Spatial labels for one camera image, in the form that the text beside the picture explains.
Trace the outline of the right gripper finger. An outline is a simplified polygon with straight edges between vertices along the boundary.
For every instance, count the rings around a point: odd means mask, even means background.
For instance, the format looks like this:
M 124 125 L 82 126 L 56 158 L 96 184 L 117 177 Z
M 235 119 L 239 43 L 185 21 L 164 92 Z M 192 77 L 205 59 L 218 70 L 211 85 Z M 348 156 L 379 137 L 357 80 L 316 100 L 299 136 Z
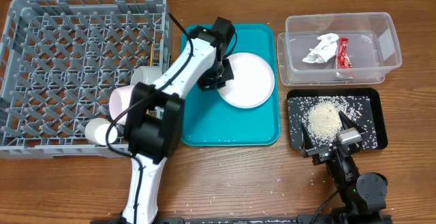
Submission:
M 351 120 L 344 112 L 339 111 L 339 118 L 342 124 L 342 129 L 355 129 L 361 136 L 363 136 L 366 131 L 360 127 L 356 122 Z
M 307 132 L 306 127 L 303 123 L 300 124 L 300 132 L 301 132 L 301 145 L 300 145 L 300 151 L 302 153 L 307 152 L 308 150 L 313 149 L 313 144 L 311 142 L 311 138 L 309 137 L 309 134 Z

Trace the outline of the large white plate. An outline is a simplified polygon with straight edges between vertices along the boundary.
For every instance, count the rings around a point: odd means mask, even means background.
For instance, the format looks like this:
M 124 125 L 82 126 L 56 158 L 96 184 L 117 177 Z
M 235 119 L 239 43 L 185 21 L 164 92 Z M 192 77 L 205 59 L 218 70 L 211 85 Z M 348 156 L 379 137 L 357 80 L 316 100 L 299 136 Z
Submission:
M 219 94 L 228 104 L 242 109 L 265 103 L 275 88 L 272 67 L 256 54 L 240 52 L 228 57 L 234 78 L 225 82 Z

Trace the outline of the red snack wrapper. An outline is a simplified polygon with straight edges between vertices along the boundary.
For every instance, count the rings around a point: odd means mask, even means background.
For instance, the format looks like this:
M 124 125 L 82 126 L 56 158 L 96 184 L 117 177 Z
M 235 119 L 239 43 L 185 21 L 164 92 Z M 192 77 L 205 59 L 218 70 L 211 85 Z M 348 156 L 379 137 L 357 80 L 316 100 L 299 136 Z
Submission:
M 341 37 L 339 39 L 339 45 L 337 49 L 336 65 L 338 69 L 351 69 L 352 63 L 347 54 L 347 45 L 349 40 L 347 38 Z

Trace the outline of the wooden chopstick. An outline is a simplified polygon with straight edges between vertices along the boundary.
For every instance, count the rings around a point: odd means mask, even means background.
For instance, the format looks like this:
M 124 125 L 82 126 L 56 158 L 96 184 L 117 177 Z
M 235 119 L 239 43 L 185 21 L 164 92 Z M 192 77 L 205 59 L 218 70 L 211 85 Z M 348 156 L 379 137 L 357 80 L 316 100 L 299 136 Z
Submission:
M 154 57 L 154 43 L 151 43 L 151 47 L 150 47 L 150 58 L 149 58 L 149 66 L 152 67 L 153 66 L 153 57 Z

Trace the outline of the grey bowl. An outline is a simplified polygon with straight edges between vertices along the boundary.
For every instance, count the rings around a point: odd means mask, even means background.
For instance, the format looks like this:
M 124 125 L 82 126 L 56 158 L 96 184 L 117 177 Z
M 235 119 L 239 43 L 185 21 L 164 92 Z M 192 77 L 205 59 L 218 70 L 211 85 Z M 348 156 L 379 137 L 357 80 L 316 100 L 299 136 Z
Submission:
M 139 82 L 144 84 L 152 84 L 161 76 L 161 69 L 157 66 L 140 66 L 133 71 L 130 84 L 136 85 Z

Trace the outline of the white tissue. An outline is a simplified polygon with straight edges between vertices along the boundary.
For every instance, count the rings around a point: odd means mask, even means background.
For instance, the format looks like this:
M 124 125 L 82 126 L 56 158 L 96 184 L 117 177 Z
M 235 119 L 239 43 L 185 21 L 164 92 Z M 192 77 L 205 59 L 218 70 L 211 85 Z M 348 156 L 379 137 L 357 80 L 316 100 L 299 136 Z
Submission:
M 303 63 L 327 63 L 337 53 L 339 36 L 336 33 L 327 33 L 317 37 L 320 42 L 309 49 L 309 54 L 302 60 Z

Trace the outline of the white cup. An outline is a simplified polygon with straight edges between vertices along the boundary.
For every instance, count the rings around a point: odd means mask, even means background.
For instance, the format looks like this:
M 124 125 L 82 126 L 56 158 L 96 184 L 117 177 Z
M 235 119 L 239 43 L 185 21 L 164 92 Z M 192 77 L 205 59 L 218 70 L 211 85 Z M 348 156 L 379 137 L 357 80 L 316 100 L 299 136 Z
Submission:
M 106 132 L 110 126 L 110 122 L 104 118 L 93 118 L 85 126 L 85 138 L 92 144 L 105 146 Z

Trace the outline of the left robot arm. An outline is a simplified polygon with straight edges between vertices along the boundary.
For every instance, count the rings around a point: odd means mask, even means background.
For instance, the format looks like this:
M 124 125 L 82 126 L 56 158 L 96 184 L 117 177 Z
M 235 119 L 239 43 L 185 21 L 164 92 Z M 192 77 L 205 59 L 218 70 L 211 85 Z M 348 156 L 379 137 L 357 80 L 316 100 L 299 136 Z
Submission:
M 196 26 L 185 33 L 184 51 L 152 84 L 134 85 L 124 138 L 128 141 L 132 173 L 122 223 L 152 223 L 164 165 L 181 140 L 185 98 L 194 86 L 217 90 L 232 80 L 229 45 L 236 39 L 231 21 L 218 17 L 209 29 Z

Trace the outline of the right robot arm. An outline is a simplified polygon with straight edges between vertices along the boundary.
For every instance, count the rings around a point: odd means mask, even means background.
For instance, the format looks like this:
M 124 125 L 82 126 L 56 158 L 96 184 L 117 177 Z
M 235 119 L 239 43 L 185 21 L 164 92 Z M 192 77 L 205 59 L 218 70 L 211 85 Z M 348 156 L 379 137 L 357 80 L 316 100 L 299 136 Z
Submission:
M 392 224 L 383 215 L 388 190 L 387 178 L 375 172 L 361 174 L 352 155 L 362 150 L 365 130 L 339 112 L 342 130 L 329 145 L 314 147 L 307 129 L 301 127 L 301 155 L 312 158 L 313 165 L 326 165 L 336 191 L 315 214 L 297 216 L 298 223 Z

